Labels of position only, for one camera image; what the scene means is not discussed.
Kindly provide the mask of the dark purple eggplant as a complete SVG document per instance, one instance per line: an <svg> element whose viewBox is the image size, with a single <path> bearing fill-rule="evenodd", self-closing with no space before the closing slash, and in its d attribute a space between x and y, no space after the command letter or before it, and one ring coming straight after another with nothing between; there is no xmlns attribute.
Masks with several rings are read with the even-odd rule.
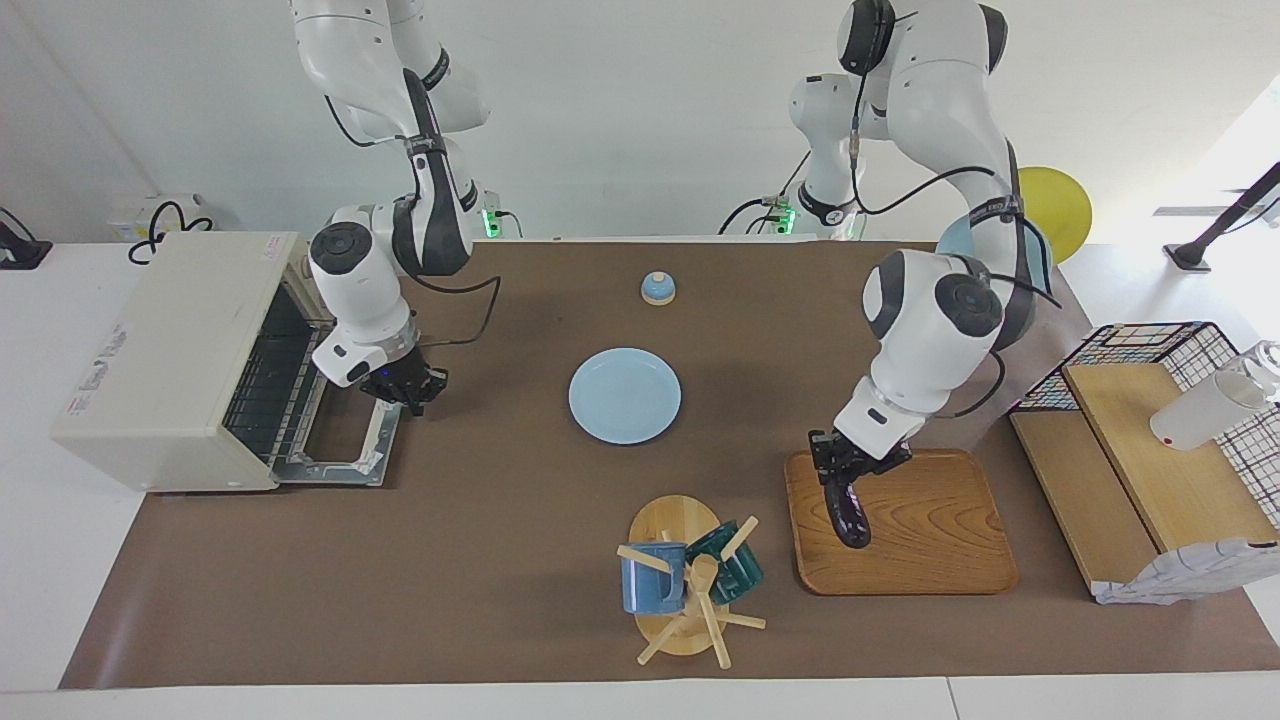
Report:
<svg viewBox="0 0 1280 720"><path fill-rule="evenodd" d="M837 539L852 550L872 541L870 523L855 491L856 479L829 475L820 479L826 511Z"/></svg>

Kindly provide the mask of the glass oven door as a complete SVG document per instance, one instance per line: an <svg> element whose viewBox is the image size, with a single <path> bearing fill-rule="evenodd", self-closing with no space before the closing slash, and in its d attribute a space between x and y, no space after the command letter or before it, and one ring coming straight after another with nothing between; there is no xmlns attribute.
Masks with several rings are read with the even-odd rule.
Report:
<svg viewBox="0 0 1280 720"><path fill-rule="evenodd" d="M317 378L306 393L291 402L282 419L266 464L279 484L370 486L383 484L402 406L374 402L360 455L353 461L317 461L306 451L328 387Z"/></svg>

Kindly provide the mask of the cream toaster oven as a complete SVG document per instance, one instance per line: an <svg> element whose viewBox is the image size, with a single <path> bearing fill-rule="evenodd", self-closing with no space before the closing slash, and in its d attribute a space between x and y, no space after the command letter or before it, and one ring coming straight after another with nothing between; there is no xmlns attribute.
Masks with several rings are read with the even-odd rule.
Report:
<svg viewBox="0 0 1280 720"><path fill-rule="evenodd" d="M330 327L307 260L308 241L292 232L168 236L52 439L138 492L275 489L221 420L279 286L321 336Z"/></svg>

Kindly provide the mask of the wooden serving tray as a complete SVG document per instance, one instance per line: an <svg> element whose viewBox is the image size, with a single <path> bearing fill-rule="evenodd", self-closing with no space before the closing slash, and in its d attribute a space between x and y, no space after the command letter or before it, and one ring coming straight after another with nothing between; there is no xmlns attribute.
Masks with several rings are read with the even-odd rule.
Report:
<svg viewBox="0 0 1280 720"><path fill-rule="evenodd" d="M1019 571L986 471L960 448L922 448L854 486L869 518L861 550L835 534L812 457L783 465L801 585L818 596L1000 594Z"/></svg>

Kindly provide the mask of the dark green ceramic mug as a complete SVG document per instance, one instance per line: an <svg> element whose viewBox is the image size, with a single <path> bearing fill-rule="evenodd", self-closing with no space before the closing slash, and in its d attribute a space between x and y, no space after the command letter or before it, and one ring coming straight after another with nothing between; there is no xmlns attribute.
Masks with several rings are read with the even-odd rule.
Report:
<svg viewBox="0 0 1280 720"><path fill-rule="evenodd" d="M721 557L737 533L736 520L724 521L689 544L685 551L686 564L692 564L700 555L709 555L719 564L709 592L710 601L716 605L723 606L741 600L755 589L764 577L755 553L746 543L740 544L730 559Z"/></svg>

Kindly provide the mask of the wooden mug tree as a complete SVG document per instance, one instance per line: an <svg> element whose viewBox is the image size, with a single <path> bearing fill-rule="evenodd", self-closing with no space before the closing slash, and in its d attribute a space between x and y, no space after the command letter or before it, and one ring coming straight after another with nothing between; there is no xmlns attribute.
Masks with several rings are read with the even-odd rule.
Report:
<svg viewBox="0 0 1280 720"><path fill-rule="evenodd" d="M689 544L714 530L722 521L707 505L687 495L666 495L643 506L631 521L628 538L623 544L646 542L680 542ZM758 525L754 516L739 521L739 533L721 553L722 559L735 555ZM768 626L764 618L736 612L732 603L716 605L710 601L710 588L716 580L718 562L709 555L685 561L684 609L671 615L628 615L645 639L645 647L635 662L650 666L659 656L694 659L712 652L718 667L733 667L733 655L727 639L735 628L763 632Z"/></svg>

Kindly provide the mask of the brown table mat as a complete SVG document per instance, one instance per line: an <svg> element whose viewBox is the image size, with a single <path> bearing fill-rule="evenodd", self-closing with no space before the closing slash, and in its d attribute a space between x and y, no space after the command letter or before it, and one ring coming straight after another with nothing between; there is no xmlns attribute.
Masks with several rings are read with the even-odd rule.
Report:
<svg viewBox="0 0 1280 720"><path fill-rule="evenodd" d="M1243 591L1158 606L1092 601L1009 424L922 432L984 466L1020 580L986 597L818 597L794 574L785 462L828 425L876 352L864 243L481 243L500 275L485 336L439 348L445 392L396 436L380 488L148 496L61 678L65 688L599 682L648 667L616 546L662 495L754 515L763 583L736 605L732 678L1280 669ZM645 304L667 272L673 302ZM609 445L570 411L576 369L643 348L677 374L675 423Z"/></svg>

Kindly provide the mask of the blue ceramic mug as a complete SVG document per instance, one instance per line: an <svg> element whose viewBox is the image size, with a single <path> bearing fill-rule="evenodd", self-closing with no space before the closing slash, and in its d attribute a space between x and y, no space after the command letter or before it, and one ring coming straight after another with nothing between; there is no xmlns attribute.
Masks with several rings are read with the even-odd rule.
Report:
<svg viewBox="0 0 1280 720"><path fill-rule="evenodd" d="M621 544L622 603L632 615L671 615L685 603L685 553L680 542Z"/></svg>

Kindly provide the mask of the light blue racked plate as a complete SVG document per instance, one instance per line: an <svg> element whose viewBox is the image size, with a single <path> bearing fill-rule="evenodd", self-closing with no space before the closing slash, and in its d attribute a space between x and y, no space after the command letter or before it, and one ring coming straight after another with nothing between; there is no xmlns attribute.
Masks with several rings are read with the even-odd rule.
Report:
<svg viewBox="0 0 1280 720"><path fill-rule="evenodd" d="M1041 228L1025 218L1023 222L1024 256L1027 264L1028 283L1039 292L1053 295L1052 275L1056 266L1053 249ZM937 252L964 255L975 258L977 251L972 237L968 217L960 217L952 222L941 234L936 249Z"/></svg>

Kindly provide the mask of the wooden shelf box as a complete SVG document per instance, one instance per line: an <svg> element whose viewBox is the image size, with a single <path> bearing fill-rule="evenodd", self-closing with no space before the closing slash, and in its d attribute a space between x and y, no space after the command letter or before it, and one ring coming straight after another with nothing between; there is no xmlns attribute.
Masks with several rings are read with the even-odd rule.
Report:
<svg viewBox="0 0 1280 720"><path fill-rule="evenodd" d="M1149 419L1180 389L1161 365L1075 365L1071 409L1012 428L1094 602L1171 605L1280 577L1280 530L1224 451L1180 451Z"/></svg>

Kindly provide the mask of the white power strip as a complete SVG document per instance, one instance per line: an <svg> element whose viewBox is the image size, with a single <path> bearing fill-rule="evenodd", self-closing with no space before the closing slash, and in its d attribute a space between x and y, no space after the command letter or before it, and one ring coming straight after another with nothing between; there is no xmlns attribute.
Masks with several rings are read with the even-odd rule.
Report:
<svg viewBox="0 0 1280 720"><path fill-rule="evenodd" d="M211 209L202 202L198 193L160 193L150 196L118 195L113 199L108 213L108 227L116 242L136 243L148 237L148 228L157 208L164 202L174 202L179 211L169 208L156 223L156 232L182 231L183 227L197 223L200 218L212 222Z"/></svg>

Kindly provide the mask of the yellow plate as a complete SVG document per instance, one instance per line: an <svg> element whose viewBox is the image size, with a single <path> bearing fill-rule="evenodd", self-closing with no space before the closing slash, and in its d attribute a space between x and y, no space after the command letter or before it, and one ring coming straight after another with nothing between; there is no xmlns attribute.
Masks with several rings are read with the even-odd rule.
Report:
<svg viewBox="0 0 1280 720"><path fill-rule="evenodd" d="M1065 263L1091 233L1089 195L1073 176L1052 167L1020 167L1018 178L1027 219L1048 241L1053 264Z"/></svg>

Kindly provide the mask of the white checked cloth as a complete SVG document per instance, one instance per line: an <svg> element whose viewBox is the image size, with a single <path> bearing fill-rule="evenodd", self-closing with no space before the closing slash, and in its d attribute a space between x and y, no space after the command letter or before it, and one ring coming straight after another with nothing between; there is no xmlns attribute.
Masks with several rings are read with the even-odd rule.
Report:
<svg viewBox="0 0 1280 720"><path fill-rule="evenodd" d="M1244 538L1188 544L1152 560L1133 580L1093 582L1094 602L1167 606L1280 575L1280 542Z"/></svg>

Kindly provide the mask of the white cup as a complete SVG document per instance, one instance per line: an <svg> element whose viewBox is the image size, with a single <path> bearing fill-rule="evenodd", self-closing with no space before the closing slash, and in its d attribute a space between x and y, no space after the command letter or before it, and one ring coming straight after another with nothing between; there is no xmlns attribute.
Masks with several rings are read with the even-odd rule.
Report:
<svg viewBox="0 0 1280 720"><path fill-rule="evenodd" d="M1230 357L1149 419L1164 445L1192 451L1280 402L1280 341Z"/></svg>

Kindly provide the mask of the black stand pole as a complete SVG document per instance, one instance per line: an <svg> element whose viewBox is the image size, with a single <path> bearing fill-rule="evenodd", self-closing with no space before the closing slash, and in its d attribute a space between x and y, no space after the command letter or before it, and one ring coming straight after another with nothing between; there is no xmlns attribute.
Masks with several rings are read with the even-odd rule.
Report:
<svg viewBox="0 0 1280 720"><path fill-rule="evenodd" d="M1204 260L1210 245L1229 231L1234 231L1242 218L1254 210L1276 187L1280 187L1280 161L1274 163L1253 184L1244 190L1239 199L1219 214L1198 237L1185 243L1162 246L1165 256L1183 272L1211 272L1211 266Z"/></svg>

